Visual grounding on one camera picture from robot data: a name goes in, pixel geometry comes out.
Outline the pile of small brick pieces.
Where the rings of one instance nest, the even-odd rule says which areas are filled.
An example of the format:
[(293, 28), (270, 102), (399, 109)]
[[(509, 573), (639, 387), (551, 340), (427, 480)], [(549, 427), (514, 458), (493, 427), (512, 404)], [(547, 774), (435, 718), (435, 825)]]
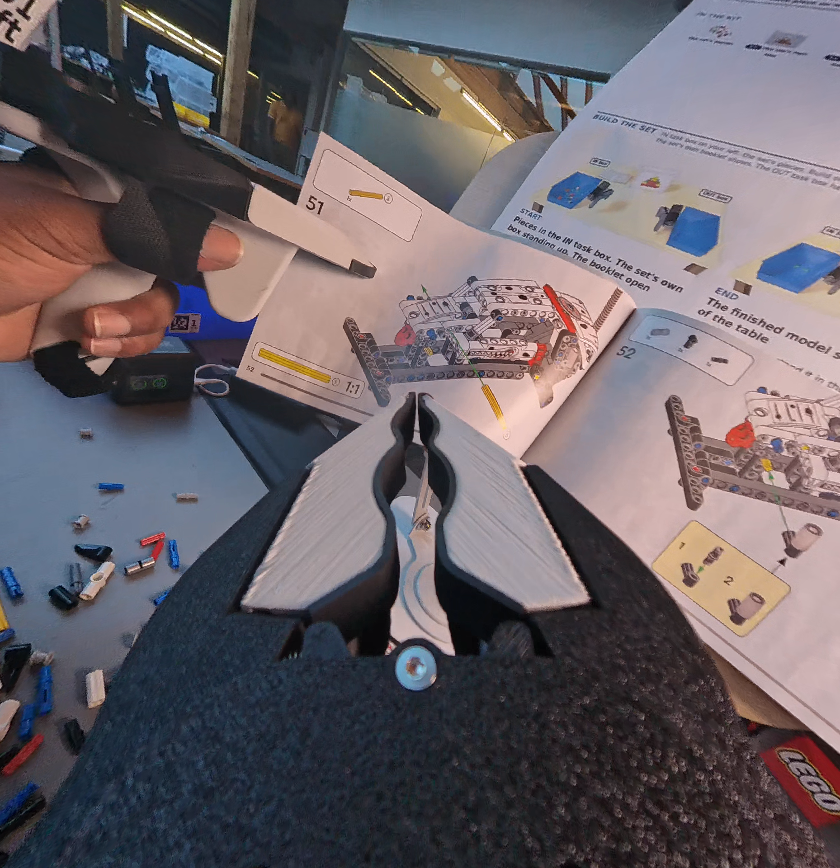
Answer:
[(144, 456), (139, 473), (47, 476), (0, 502), (0, 865), (84, 747), (142, 625), (191, 562), (202, 488)]

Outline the printed task sheet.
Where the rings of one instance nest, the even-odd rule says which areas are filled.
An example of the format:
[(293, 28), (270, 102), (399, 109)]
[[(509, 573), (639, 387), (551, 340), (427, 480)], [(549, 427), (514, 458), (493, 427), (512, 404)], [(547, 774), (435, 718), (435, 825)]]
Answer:
[(840, 2), (694, 2), (494, 230), (840, 392)]

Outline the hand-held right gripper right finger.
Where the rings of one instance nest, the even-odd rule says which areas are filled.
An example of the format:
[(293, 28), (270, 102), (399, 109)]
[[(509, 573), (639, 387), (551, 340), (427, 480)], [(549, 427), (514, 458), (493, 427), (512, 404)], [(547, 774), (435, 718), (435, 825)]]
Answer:
[(520, 461), (428, 394), (418, 423), (436, 522), (435, 587), (452, 631), (581, 607), (590, 595)]

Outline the black power bank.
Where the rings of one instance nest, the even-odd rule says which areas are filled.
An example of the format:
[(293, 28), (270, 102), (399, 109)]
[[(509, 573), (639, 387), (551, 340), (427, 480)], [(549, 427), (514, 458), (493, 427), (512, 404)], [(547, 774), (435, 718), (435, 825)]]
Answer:
[(119, 406), (143, 406), (185, 401), (192, 396), (194, 353), (149, 353), (117, 359), (109, 368), (111, 399)]

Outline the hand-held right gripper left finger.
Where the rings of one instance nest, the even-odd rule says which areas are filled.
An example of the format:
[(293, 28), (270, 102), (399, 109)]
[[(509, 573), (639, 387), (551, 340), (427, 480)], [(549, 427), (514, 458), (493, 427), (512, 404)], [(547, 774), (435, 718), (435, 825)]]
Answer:
[(416, 397), (316, 458), (241, 600), (244, 612), (331, 622), (357, 638), (390, 619), (399, 569), (390, 505), (402, 489)]

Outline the black desk mat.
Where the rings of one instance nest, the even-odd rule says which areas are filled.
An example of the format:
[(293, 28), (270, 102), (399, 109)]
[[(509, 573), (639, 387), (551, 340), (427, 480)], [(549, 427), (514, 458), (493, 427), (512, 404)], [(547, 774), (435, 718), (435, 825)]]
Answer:
[(207, 401), (269, 490), (358, 428), (245, 381), (234, 382), (229, 395)]

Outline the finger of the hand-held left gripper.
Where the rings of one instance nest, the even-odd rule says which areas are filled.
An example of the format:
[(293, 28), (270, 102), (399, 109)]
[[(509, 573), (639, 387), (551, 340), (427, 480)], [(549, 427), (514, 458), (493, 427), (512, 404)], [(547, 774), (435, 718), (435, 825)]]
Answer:
[(342, 230), (263, 187), (253, 187), (247, 220), (274, 237), (287, 262), (302, 251), (363, 278), (376, 275), (376, 266)]

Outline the building instruction booklet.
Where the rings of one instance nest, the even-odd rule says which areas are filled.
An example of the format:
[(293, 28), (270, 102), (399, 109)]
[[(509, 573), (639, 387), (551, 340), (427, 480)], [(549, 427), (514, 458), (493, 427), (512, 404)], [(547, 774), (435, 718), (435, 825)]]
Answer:
[(376, 276), (298, 254), (239, 377), (354, 422), (428, 392), (570, 491), (840, 754), (840, 393), (637, 310), (611, 266), (459, 222), (329, 137), (299, 209)]

